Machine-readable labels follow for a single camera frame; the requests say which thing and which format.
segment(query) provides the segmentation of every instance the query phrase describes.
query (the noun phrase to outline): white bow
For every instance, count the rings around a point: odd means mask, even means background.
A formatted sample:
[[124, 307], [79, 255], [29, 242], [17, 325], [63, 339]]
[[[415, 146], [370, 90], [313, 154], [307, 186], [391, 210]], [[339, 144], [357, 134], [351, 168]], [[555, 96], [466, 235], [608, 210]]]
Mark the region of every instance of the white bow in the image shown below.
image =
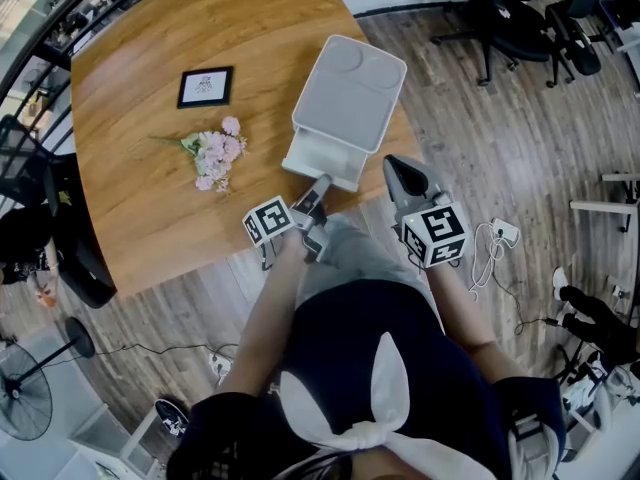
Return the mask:
[[388, 332], [380, 338], [371, 375], [371, 412], [375, 421], [355, 423], [343, 434], [335, 435], [307, 388], [286, 371], [280, 377], [280, 398], [293, 432], [320, 448], [353, 451], [383, 445], [432, 480], [495, 480], [486, 467], [453, 448], [396, 432], [409, 417], [409, 379]]

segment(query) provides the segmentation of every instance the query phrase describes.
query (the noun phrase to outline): floor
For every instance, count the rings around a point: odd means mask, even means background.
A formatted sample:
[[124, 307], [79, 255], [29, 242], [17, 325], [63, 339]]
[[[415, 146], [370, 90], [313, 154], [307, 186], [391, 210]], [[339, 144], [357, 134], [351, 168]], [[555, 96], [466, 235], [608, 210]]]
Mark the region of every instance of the floor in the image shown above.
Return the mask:
[[[624, 278], [629, 272], [629, 237], [617, 231], [620, 219], [569, 209], [572, 199], [620, 196], [619, 191], [606, 193], [600, 174], [640, 168], [640, 112], [626, 60], [596, 45], [603, 59], [600, 74], [548, 89], [550, 66], [523, 64], [511, 73], [497, 58], [494, 83], [479, 88], [478, 44], [438, 48], [428, 42], [431, 35], [459, 25], [455, 14], [399, 13], [365, 18], [360, 24], [374, 45], [407, 61], [402, 104], [425, 161], [464, 203], [472, 225], [499, 217], [522, 230], [520, 244], [506, 252], [495, 272], [513, 295], [491, 281], [479, 301], [509, 354], [531, 373], [550, 375], [557, 367], [553, 346], [568, 336], [540, 323], [514, 335], [518, 306], [525, 320], [557, 311], [549, 285], [557, 265], [567, 267], [574, 284], [609, 303], [607, 275]], [[348, 216], [406, 261], [389, 230], [388, 198], [354, 208]], [[484, 262], [484, 245], [479, 249]], [[471, 252], [458, 268], [469, 283]], [[83, 307], [66, 292], [57, 308], [46, 310], [23, 287], [5, 287], [0, 292], [0, 330], [19, 338], [75, 315], [100, 351], [133, 343], [155, 350], [199, 343], [216, 348], [237, 343], [263, 279], [255, 251], [247, 250], [135, 297], [116, 299], [99, 311]], [[210, 395], [215, 377], [207, 360], [204, 348], [161, 356], [137, 348], [79, 364], [131, 430], [163, 393], [187, 403]], [[143, 443], [161, 460], [174, 446], [157, 429]]]

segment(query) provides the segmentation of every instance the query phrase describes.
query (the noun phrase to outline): picture frame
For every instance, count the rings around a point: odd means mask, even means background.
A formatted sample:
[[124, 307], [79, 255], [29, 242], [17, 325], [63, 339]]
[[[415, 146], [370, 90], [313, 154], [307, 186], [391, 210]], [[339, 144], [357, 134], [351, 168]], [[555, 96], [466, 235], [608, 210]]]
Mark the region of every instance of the picture frame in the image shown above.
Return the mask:
[[178, 108], [228, 105], [233, 66], [197, 69], [182, 73]]

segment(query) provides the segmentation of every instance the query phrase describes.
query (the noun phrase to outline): white plastic container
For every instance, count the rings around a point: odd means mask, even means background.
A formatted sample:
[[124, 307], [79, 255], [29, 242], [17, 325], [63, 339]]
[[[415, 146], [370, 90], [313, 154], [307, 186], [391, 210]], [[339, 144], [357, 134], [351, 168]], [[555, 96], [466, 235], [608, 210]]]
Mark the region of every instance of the white plastic container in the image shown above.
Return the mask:
[[407, 65], [344, 36], [327, 39], [293, 111], [295, 135], [282, 166], [357, 192], [369, 154], [380, 149]]

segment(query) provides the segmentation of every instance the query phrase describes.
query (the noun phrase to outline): black chair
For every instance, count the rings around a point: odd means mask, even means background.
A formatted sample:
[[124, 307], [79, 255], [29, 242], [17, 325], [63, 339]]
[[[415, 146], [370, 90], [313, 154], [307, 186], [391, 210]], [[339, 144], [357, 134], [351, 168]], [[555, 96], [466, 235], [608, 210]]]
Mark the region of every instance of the black chair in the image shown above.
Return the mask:
[[[592, 42], [604, 41], [601, 34], [587, 36], [576, 21], [593, 14], [596, 4], [600, 0], [563, 0], [548, 5], [545, 17], [549, 27], [555, 32], [555, 54], [553, 56], [553, 82], [547, 82], [548, 87], [555, 87], [558, 79], [558, 61], [564, 57], [572, 61], [576, 70], [585, 76], [598, 73], [601, 69], [600, 59], [593, 48]], [[569, 69], [567, 82], [575, 77]]]
[[[69, 196], [70, 205], [62, 204], [61, 193]], [[5, 197], [25, 207], [47, 201], [54, 219], [72, 223], [64, 236], [53, 236], [60, 277], [88, 306], [109, 302], [116, 289], [93, 232], [76, 156], [46, 150], [11, 115], [0, 120], [0, 203], [13, 204]]]
[[[546, 62], [554, 53], [553, 43], [546, 35], [547, 24], [535, 9], [523, 3], [529, 0], [469, 0], [462, 8], [462, 17], [472, 30], [435, 36], [431, 41], [479, 39], [484, 51], [486, 77], [478, 81], [481, 87], [492, 80], [492, 47], [510, 59], [509, 70], [518, 67], [517, 59]], [[568, 68], [562, 58], [560, 62]]]

